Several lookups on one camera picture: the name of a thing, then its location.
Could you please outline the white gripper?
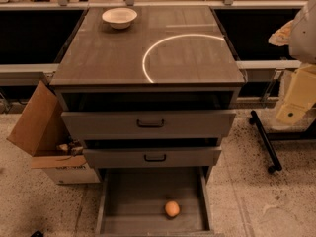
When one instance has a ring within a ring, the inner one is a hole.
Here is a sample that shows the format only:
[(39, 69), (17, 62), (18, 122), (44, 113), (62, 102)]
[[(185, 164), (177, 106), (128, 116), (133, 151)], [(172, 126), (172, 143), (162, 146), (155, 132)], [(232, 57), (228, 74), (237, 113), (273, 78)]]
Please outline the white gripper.
[[(293, 21), (284, 24), (268, 39), (275, 46), (289, 45)], [(291, 80), (276, 119), (287, 125), (299, 122), (316, 104), (316, 65), (302, 64), (291, 74)]]

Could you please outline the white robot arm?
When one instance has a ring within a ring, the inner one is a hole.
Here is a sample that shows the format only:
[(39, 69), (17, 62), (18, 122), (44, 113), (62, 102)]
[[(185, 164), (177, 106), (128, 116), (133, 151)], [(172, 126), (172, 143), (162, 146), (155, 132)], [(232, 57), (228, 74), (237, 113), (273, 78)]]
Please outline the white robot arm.
[(268, 43), (287, 45), (291, 57), (301, 62), (291, 74), (276, 120), (293, 125), (316, 104), (316, 0), (308, 2), (295, 18), (274, 32)]

